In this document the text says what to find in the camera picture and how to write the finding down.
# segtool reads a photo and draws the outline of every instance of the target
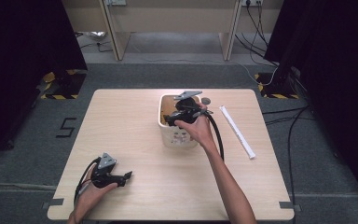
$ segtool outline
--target wooden table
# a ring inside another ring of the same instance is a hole
[[[62,173],[48,217],[67,219],[74,192],[87,165],[104,152],[117,159],[113,175],[133,171],[124,188],[110,191],[87,219],[227,220],[227,213],[203,149],[167,148],[158,126],[158,104],[167,93],[184,90],[98,90]],[[251,90],[202,90],[208,97],[225,148],[225,162],[248,197],[258,220],[289,220],[292,209],[255,93]],[[249,160],[228,125],[224,105],[256,158]]]

